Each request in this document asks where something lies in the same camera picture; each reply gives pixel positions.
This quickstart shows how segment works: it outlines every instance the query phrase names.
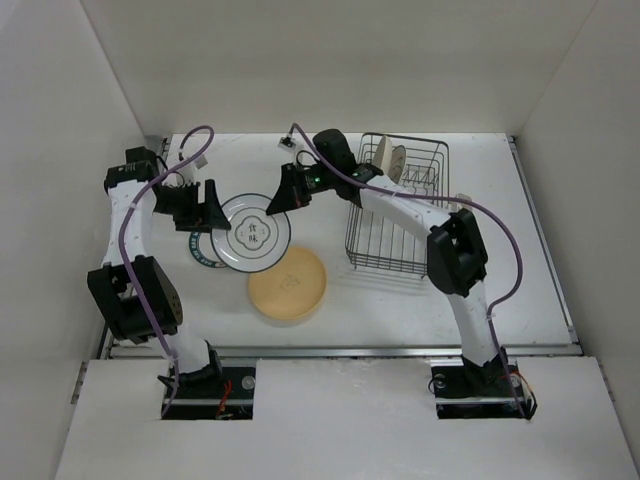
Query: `red wire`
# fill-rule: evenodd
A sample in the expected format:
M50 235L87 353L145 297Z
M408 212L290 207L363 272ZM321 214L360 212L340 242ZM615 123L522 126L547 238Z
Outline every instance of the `red wire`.
M231 395L232 389L233 388L232 388L231 380L229 380L224 385L224 396L222 397L222 399L220 400L220 403L218 404L218 411L216 412L216 417L220 415L222 412L224 412L224 405L225 403L227 403L227 399L229 398L229 395Z

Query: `white plate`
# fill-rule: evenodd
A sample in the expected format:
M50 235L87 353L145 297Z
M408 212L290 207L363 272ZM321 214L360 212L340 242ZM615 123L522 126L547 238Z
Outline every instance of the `white plate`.
M261 272L280 261L289 248L291 224L286 213L268 216L269 197L238 195L222 206L231 230L213 230L211 244L220 261L239 272Z

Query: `white wall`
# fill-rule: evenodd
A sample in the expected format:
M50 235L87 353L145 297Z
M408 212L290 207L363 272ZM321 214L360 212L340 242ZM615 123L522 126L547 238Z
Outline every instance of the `white wall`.
M142 137L78 1L22 0L5 19L0 112L0 355L85 358L102 181Z
M146 133L514 132L595 0L83 0Z
M640 2L599 0L518 147L578 334L639 463Z

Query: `wire dish rack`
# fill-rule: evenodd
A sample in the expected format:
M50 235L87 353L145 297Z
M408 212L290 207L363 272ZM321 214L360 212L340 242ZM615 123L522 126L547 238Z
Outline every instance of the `wire dish rack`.
M381 133L362 136L359 163L371 163L383 136ZM449 195L449 146L445 142L401 135L386 136L394 147L403 145L407 151L400 185L416 194ZM443 202L433 203L445 206ZM427 274L426 238L416 239L381 215L355 205L349 211L345 248L356 268L371 267L421 277Z

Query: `yellow plate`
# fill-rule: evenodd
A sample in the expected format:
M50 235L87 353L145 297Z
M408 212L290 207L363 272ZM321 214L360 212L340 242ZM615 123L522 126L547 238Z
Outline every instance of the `yellow plate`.
M311 250L290 247L284 258L264 272L249 275L249 297L265 315L298 320L313 312L327 290L327 271Z

